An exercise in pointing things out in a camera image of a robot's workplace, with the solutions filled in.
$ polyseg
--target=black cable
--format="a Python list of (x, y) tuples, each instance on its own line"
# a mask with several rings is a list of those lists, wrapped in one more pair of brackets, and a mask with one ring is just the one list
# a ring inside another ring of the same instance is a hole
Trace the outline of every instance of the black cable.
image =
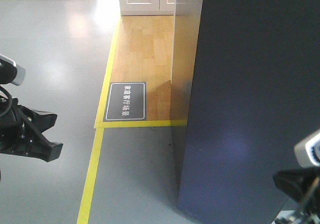
[(10, 109), (12, 107), (12, 96), (2, 86), (0, 86), (0, 91), (3, 92), (3, 94), (6, 95), (6, 97), (7, 97), (7, 99), (6, 99), (7, 100), (7, 107), (2, 113), (0, 113), (0, 118), (2, 118), (5, 114), (7, 114), (10, 111)]

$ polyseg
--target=gray epoxy floor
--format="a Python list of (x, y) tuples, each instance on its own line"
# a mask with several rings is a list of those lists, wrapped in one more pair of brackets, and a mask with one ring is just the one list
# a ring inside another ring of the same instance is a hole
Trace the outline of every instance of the gray epoxy floor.
[[(23, 85), (4, 87), (24, 106), (57, 113), (44, 135), (64, 143), (49, 163), (0, 154), (0, 223), (77, 222), (118, 20), (114, 5), (103, 7), (97, 0), (0, 0), (0, 53), (27, 70)], [(170, 143), (169, 127), (106, 129), (89, 223), (194, 223), (176, 208)]]
[(0, 223), (75, 224), (117, 6), (98, 0), (0, 0), (0, 53), (26, 68), (4, 87), (19, 103), (58, 114), (44, 135), (59, 159), (0, 154)]
[(90, 224), (199, 223), (177, 209), (170, 127), (104, 130)]

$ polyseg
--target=silver camera part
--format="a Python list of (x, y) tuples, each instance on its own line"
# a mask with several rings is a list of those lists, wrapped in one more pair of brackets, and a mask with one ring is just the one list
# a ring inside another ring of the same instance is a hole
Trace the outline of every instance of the silver camera part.
[(294, 154), (301, 167), (320, 167), (320, 129), (296, 144)]
[(17, 64), (14, 60), (6, 57), (5, 55), (0, 54), (0, 59), (10, 63), (17, 69), (17, 74), (11, 83), (16, 86), (20, 86), (24, 82), (26, 76), (26, 69), (23, 66)]

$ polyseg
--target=sign border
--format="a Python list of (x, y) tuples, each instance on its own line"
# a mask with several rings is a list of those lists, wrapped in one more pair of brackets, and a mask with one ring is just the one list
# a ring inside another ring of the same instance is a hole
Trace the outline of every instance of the sign border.
[[(128, 119), (108, 119), (108, 110), (109, 110), (109, 103), (111, 97), (111, 90), (113, 85), (123, 85), (123, 84), (143, 84), (143, 118), (128, 118)], [(108, 96), (108, 103), (106, 106), (106, 111), (104, 114), (104, 119), (106, 121), (130, 121), (130, 120), (144, 120), (146, 118), (146, 83), (145, 82), (113, 82), (110, 85), (109, 96)]]

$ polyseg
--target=dark blue wall panel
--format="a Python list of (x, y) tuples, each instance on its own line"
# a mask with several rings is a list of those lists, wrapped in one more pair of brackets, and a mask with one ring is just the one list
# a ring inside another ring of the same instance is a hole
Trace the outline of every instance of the dark blue wall panel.
[(272, 175), (320, 128), (320, 0), (203, 0), (179, 207), (270, 224)]

